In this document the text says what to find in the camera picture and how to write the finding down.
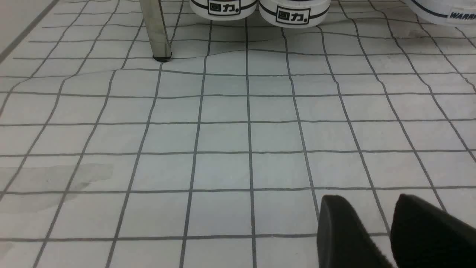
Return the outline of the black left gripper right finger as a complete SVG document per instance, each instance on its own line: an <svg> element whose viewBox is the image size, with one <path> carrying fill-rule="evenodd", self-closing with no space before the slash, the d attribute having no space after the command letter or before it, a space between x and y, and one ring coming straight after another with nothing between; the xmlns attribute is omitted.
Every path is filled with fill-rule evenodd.
<svg viewBox="0 0 476 268"><path fill-rule="evenodd" d="M476 230L416 195L395 205L390 243L399 268L474 268Z"/></svg>

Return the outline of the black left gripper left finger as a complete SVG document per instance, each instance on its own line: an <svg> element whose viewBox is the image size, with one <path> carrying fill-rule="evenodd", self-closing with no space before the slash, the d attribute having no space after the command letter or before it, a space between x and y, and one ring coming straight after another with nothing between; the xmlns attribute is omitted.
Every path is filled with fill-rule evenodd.
<svg viewBox="0 0 476 268"><path fill-rule="evenodd" d="M340 195L321 199L317 230L320 268L392 268L354 207Z"/></svg>

